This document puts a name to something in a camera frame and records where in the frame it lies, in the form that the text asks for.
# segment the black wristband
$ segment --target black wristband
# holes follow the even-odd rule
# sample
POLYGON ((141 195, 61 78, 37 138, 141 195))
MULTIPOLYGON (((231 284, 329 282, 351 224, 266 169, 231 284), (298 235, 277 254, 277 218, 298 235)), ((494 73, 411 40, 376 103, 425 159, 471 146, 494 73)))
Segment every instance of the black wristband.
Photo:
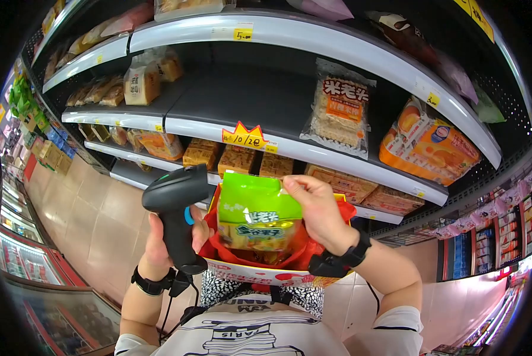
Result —
POLYGON ((174 280, 175 270, 173 268, 169 268, 169 273, 164 276, 161 281, 152 281, 150 279, 144 279, 142 276, 139 275, 137 266, 135 267, 133 275, 131 276, 132 284, 135 283, 138 287, 141 288, 142 291, 144 291, 148 295, 153 296, 161 295, 163 290, 169 289, 173 285, 174 280))
POLYGON ((339 263, 343 266, 351 268, 357 267, 365 259, 367 249, 371 246, 369 235, 364 231, 359 231, 359 243, 357 246, 351 246, 343 254, 343 256, 337 257, 339 263))

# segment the barcode scanner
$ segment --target barcode scanner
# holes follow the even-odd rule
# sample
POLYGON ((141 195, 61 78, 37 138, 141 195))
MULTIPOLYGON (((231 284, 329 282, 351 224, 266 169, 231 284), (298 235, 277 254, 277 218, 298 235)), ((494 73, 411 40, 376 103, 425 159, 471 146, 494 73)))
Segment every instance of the barcode scanner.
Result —
POLYGON ((163 241, 175 267, 185 274, 204 272, 207 261, 192 248, 191 204, 208 197, 207 168, 204 164, 169 172, 144 190, 143 207, 163 222, 163 241))

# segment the hand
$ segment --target hand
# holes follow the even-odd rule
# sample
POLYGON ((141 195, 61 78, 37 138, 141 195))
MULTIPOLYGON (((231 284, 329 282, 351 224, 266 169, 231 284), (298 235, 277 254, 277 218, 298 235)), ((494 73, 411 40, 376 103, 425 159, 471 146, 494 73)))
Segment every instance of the hand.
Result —
POLYGON ((302 207, 309 236, 336 256, 357 245, 359 232, 343 221, 329 184, 308 175, 287 175, 283 181, 286 191, 302 207))
MULTIPOLYGON (((200 210, 194 205, 191 205, 191 216, 195 221, 192 229, 192 248, 198 253, 215 231, 208 227, 200 210)), ((173 261, 163 241, 163 223, 157 214, 149 214, 149 225, 151 231, 145 244, 145 253, 139 262, 138 272, 143 278, 160 281, 169 272, 169 268, 173 267, 173 261)))

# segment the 米老头 package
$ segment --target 米老头 package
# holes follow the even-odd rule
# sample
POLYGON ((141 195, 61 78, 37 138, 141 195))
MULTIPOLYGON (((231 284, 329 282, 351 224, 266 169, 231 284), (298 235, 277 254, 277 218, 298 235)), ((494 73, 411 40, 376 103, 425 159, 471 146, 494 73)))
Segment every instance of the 米老头 package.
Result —
POLYGON ((412 96, 380 144, 384 164, 448 186, 481 160, 476 147, 454 126, 431 116, 412 96))
POLYGON ((369 87, 376 81, 321 58, 316 63, 313 112, 299 138, 368 159, 369 87))
POLYGON ((301 206, 283 190, 280 180, 224 174, 217 224, 225 246, 285 251, 301 219, 301 206))

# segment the tiled floor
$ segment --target tiled floor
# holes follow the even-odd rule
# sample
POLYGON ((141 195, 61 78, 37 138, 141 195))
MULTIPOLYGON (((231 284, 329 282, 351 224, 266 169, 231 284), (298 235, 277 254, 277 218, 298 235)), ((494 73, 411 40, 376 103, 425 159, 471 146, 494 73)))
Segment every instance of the tiled floor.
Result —
MULTIPOLYGON (((121 303, 149 232, 142 191, 100 175, 77 156, 66 177, 37 165, 26 189, 42 224, 74 269, 92 287, 121 303)), ((504 294, 505 281, 490 281, 487 275, 434 283, 435 240, 398 251, 415 262, 425 282, 423 350, 452 344, 477 327, 504 294)), ((194 299, 194 291, 188 289, 174 300, 166 329, 194 299)), ((326 289, 324 309, 323 321, 346 340, 370 327, 376 301, 366 282, 351 274, 326 289)))

